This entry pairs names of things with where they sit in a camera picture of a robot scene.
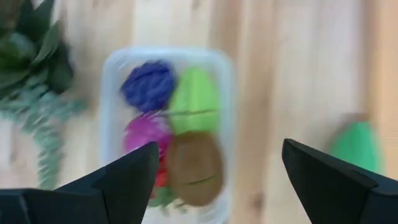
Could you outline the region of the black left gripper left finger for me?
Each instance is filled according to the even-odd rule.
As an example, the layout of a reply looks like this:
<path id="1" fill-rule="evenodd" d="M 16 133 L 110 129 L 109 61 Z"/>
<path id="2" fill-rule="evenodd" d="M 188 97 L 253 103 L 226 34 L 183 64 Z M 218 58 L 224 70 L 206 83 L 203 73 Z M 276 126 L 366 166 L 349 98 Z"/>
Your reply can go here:
<path id="1" fill-rule="evenodd" d="M 150 142 L 55 190 L 2 190 L 1 223 L 141 223 L 158 165 L 158 145 Z"/>

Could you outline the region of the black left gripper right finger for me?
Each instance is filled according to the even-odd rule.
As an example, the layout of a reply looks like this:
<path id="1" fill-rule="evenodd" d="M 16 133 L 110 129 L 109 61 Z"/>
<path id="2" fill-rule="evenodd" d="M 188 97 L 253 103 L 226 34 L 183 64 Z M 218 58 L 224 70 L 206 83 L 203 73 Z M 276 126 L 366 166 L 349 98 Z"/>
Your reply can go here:
<path id="1" fill-rule="evenodd" d="M 397 181 L 285 139 L 282 160 L 312 223 L 397 224 Z"/>

